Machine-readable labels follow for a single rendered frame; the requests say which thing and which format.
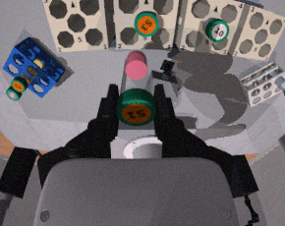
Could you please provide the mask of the white tube rack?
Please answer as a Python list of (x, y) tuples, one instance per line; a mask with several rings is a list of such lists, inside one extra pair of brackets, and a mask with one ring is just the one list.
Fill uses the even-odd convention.
[[(268, 73), (274, 70), (278, 73), (278, 75), (270, 79), (268, 77)], [(271, 61), (265, 64), (264, 66), (256, 69), (255, 71), (238, 79), (241, 93), (250, 105), (250, 107), (257, 105), (282, 91), (281, 89), (279, 89), (278, 91), (274, 91), (277, 88), (277, 85), (274, 83), (274, 81), (280, 76), (285, 79), (285, 71), (274, 61)], [(271, 83), (271, 85), (269, 85), (269, 83)], [(265, 88), (263, 88), (264, 85)], [(257, 88), (259, 89), (259, 91)], [(253, 91), (255, 91), (255, 94), (251, 95)], [(263, 97), (268, 91), (271, 91), (271, 94), (268, 97)], [(256, 103), (253, 103), (253, 100), (257, 97), (260, 97), (260, 100)]]

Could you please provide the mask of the beige bucket adapter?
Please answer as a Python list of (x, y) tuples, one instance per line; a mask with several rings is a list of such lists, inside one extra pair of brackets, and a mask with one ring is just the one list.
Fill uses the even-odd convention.
[[(172, 50), (179, 0), (113, 0), (113, 4), (117, 49)], [(141, 11), (150, 11), (158, 19), (155, 35), (135, 32), (135, 18)]]
[[(173, 38), (179, 51), (227, 55), (244, 4), (234, 0), (179, 0), (178, 23)], [(209, 18), (220, 19), (228, 24), (229, 34), (225, 40), (213, 42), (206, 36), (202, 28)]]
[(285, 17), (245, 3), (228, 52), (267, 61), (284, 28)]
[(115, 35), (113, 0), (42, 1), (58, 53), (109, 49)]

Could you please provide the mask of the blue tube rack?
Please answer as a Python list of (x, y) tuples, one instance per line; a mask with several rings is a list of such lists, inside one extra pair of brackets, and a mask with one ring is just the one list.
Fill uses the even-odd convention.
[[(23, 49), (23, 50), (22, 50)], [(37, 53), (38, 52), (38, 53)], [(40, 54), (40, 55), (39, 55)], [(15, 56), (14, 56), (15, 55)], [(20, 56), (21, 55), (21, 56)], [(15, 58), (14, 58), (15, 57)], [(33, 60), (40, 60), (44, 67), (41, 69), (37, 66)], [(23, 65), (18, 64), (15, 60), (18, 60)], [(45, 60), (46, 59), (46, 60)], [(23, 60), (23, 61), (22, 61)], [(48, 62), (47, 62), (48, 61)], [(18, 73), (14, 74), (9, 69), (9, 64), (18, 69)], [(38, 74), (32, 80), (28, 89), (33, 91), (39, 97), (43, 97), (52, 87), (54, 87), (64, 72), (66, 71), (60, 66), (52, 57), (50, 57), (42, 48), (40, 48), (31, 38), (26, 38), (16, 46), (14, 46), (11, 54), (9, 55), (3, 69), (9, 73), (12, 77), (18, 76), (27, 66), (34, 66), (37, 69)], [(55, 68), (56, 69), (55, 69)], [(48, 69), (49, 68), (49, 69)], [(50, 76), (49, 76), (50, 75)], [(55, 79), (55, 80), (54, 80)], [(43, 80), (47, 85), (41, 82)], [(38, 92), (34, 89), (34, 85), (39, 85), (43, 88), (43, 92)]]

